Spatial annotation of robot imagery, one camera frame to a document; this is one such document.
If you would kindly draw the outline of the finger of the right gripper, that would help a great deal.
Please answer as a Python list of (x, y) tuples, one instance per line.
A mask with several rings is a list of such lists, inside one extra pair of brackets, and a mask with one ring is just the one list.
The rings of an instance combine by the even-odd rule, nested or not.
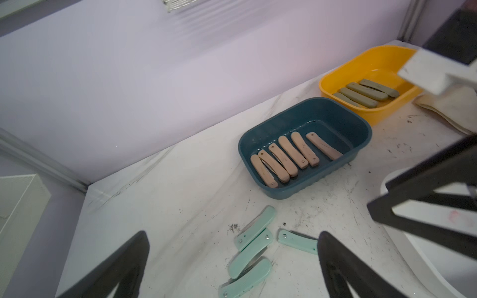
[(477, 137), (467, 136), (387, 182), (371, 218), (477, 257)]

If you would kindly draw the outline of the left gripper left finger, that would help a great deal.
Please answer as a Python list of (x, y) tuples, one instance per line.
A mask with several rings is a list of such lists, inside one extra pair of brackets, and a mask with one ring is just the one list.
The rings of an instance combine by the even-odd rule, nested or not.
[(150, 251), (145, 231), (137, 232), (61, 298), (137, 298)]

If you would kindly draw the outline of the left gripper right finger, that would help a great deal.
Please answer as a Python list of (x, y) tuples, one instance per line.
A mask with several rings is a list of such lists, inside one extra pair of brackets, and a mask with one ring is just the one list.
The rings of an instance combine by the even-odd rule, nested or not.
[(367, 264), (329, 232), (322, 232), (317, 252), (331, 298), (351, 298), (350, 288), (361, 298), (404, 298)]

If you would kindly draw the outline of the olive knife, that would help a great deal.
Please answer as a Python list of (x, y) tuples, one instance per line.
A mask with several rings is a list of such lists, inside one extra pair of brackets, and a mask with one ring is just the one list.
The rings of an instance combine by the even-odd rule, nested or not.
[(356, 91), (352, 91), (349, 88), (341, 88), (339, 90), (339, 93), (348, 97), (353, 102), (361, 104), (362, 106), (365, 106), (366, 108), (376, 108), (378, 106), (378, 101), (368, 98)]
[(351, 100), (350, 98), (346, 97), (345, 95), (343, 95), (342, 93), (334, 93), (334, 96), (336, 98), (339, 98), (340, 100), (348, 103), (348, 104), (351, 104), (355, 107), (358, 107), (358, 108), (362, 108), (363, 106), (359, 103), (356, 103), (355, 101)]
[(384, 101), (389, 98), (389, 96), (384, 92), (366, 86), (362, 86), (358, 83), (349, 83), (348, 85), (346, 85), (346, 88), (377, 101)]
[(400, 93), (398, 91), (396, 91), (394, 89), (391, 89), (387, 86), (384, 86), (382, 84), (375, 83), (373, 81), (367, 80), (367, 79), (361, 80), (359, 84), (362, 85), (362, 86), (371, 88), (371, 89), (375, 89), (375, 90), (380, 91), (382, 93), (385, 93), (391, 98), (397, 98), (397, 97), (400, 96)]

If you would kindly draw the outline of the pink knife top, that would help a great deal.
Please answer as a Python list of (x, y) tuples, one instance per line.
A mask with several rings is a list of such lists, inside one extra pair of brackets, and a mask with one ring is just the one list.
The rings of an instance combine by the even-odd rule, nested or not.
[(258, 176), (262, 179), (265, 185), (276, 189), (278, 187), (278, 183), (272, 174), (267, 170), (267, 167), (264, 165), (260, 157), (258, 155), (252, 155), (250, 161), (255, 171), (258, 173)]

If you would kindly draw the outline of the pink knife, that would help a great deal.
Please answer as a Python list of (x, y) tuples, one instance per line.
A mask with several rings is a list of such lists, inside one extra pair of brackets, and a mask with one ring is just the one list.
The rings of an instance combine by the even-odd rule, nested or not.
[(272, 143), (268, 149), (292, 178), (298, 176), (297, 166), (277, 144)]
[(250, 161), (255, 171), (258, 173), (258, 176), (262, 179), (265, 185), (276, 189), (278, 187), (278, 183), (272, 174), (267, 170), (267, 167), (264, 165), (260, 157), (258, 155), (252, 155)]
[(323, 152), (328, 158), (330, 158), (332, 161), (339, 159), (340, 157), (343, 156), (342, 153), (340, 153), (338, 150), (336, 150), (334, 147), (329, 145), (327, 142), (325, 142), (318, 134), (315, 132), (310, 132), (306, 134), (306, 138), (315, 146), (317, 147), (321, 152)]
[(278, 179), (282, 183), (289, 182), (290, 180), (289, 173), (269, 153), (267, 153), (265, 150), (261, 150), (259, 151), (258, 156), (269, 167), (269, 169), (271, 169), (274, 172), (274, 174), (278, 177)]
[(303, 137), (299, 132), (293, 132), (291, 139), (300, 151), (302, 156), (308, 161), (312, 167), (316, 167), (320, 163), (319, 157), (312, 151), (312, 149), (306, 144)]
[(288, 154), (288, 156), (298, 165), (301, 170), (308, 167), (308, 160), (292, 145), (286, 136), (280, 136), (278, 138), (279, 145)]

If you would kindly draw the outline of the dark teal storage box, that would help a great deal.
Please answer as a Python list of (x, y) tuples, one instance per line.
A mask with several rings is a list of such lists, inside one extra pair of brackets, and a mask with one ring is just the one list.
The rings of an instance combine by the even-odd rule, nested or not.
[[(331, 160), (309, 140), (305, 143), (320, 158), (320, 164), (299, 170), (298, 176), (278, 187), (268, 187), (250, 160), (261, 150), (268, 150), (281, 136), (293, 132), (302, 136), (314, 132), (343, 156)], [(371, 140), (372, 130), (366, 120), (350, 109), (328, 98), (310, 98), (256, 125), (242, 135), (238, 152), (248, 172), (270, 198), (282, 200), (304, 190), (323, 177), (350, 163)]]

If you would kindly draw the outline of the yellow storage box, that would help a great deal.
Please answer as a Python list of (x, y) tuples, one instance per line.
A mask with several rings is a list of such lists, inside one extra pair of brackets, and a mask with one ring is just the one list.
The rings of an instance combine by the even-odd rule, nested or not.
[[(421, 88), (398, 76), (398, 71), (415, 53), (415, 49), (396, 45), (373, 47), (325, 75), (319, 83), (320, 91), (324, 97), (351, 109), (370, 125), (376, 125), (422, 93)], [(354, 106), (335, 96), (346, 85), (364, 79), (391, 88), (399, 96), (381, 101), (373, 109)]]

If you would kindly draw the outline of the mint knife short middle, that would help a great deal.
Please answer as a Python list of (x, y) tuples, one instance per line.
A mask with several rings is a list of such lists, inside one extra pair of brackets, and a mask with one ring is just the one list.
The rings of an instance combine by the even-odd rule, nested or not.
[(318, 254), (317, 239), (299, 235), (289, 230), (280, 229), (278, 231), (278, 242), (302, 252), (307, 252), (313, 255)]

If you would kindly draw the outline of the white green work glove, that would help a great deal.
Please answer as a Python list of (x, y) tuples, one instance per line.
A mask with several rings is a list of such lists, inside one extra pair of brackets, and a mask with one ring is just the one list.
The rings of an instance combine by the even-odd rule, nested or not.
[(414, 103), (438, 114), (464, 134), (477, 132), (477, 91), (471, 87), (454, 85), (440, 96), (423, 94)]

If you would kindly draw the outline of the mint knife lower middle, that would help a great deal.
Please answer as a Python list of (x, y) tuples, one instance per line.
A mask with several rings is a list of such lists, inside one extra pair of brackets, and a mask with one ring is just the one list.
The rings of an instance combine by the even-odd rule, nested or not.
[(272, 271), (272, 262), (267, 259), (261, 259), (252, 269), (250, 269), (241, 278), (223, 286), (219, 290), (219, 298), (240, 298), (248, 293), (255, 286), (267, 279)]

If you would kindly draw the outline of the mint knife upper middle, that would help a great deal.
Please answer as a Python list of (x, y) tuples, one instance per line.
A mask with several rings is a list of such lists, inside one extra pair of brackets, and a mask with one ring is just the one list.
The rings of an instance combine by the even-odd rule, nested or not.
[(268, 246), (272, 244), (273, 240), (272, 233), (266, 228), (231, 261), (228, 267), (229, 276), (232, 279), (237, 279), (263, 254)]

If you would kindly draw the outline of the mint knife top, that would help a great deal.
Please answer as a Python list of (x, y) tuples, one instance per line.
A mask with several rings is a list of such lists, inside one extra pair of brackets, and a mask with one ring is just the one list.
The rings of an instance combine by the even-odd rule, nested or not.
[(238, 251), (243, 251), (252, 243), (275, 219), (277, 210), (272, 206), (267, 206), (263, 212), (249, 225), (248, 228), (234, 240), (234, 245)]

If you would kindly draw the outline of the aluminium frame struts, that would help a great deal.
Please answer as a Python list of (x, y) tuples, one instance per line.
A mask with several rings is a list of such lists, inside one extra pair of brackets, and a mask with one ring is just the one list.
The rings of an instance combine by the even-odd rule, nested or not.
[(2, 1), (1, 150), (77, 188), (395, 39), (410, 1)]

